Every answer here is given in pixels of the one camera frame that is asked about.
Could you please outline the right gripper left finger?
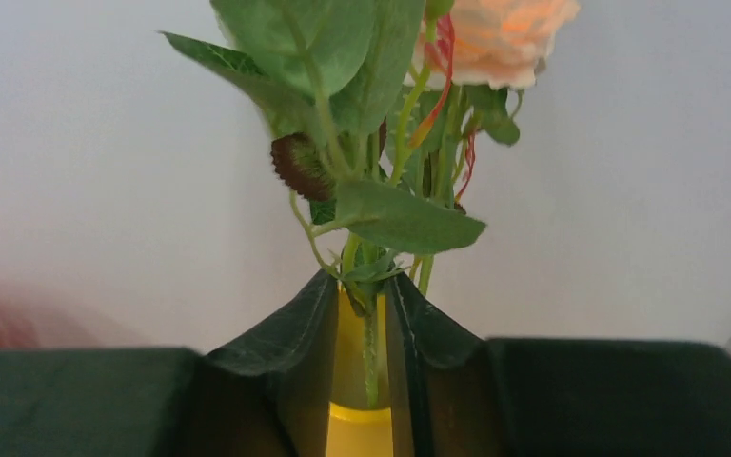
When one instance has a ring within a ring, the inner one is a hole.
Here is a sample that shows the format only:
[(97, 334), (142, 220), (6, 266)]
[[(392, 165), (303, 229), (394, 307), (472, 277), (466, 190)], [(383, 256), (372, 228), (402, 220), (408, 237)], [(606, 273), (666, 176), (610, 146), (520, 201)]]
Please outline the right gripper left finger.
[(0, 350), (0, 456), (322, 456), (336, 281), (208, 354)]

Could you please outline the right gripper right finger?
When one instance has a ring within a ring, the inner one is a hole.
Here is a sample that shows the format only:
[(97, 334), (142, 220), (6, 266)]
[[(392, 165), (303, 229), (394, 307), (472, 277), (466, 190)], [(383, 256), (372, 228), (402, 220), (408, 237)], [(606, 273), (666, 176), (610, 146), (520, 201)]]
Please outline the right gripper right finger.
[(731, 356), (698, 342), (471, 333), (385, 284), (397, 456), (731, 456)]

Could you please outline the pink artificial flower stem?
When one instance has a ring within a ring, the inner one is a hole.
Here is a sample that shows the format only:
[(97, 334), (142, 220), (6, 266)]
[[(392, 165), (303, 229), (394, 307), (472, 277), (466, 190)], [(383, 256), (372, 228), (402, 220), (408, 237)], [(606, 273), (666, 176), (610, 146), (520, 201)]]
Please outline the pink artificial flower stem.
[(525, 93), (576, 1), (214, 1), (226, 38), (174, 32), (181, 56), (261, 112), (269, 158), (319, 267), (362, 324), (364, 395), (381, 402), (378, 300), (474, 245), (462, 206), (486, 134), (511, 147)]

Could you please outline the yellow tapered vase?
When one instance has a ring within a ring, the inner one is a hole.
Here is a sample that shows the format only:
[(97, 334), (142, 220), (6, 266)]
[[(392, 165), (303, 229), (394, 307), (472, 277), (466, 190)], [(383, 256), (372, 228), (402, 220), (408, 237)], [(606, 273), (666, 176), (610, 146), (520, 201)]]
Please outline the yellow tapered vase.
[(384, 296), (377, 302), (378, 400), (373, 406), (366, 395), (364, 331), (363, 320), (355, 315), (345, 290), (340, 288), (326, 439), (329, 457), (394, 455)]

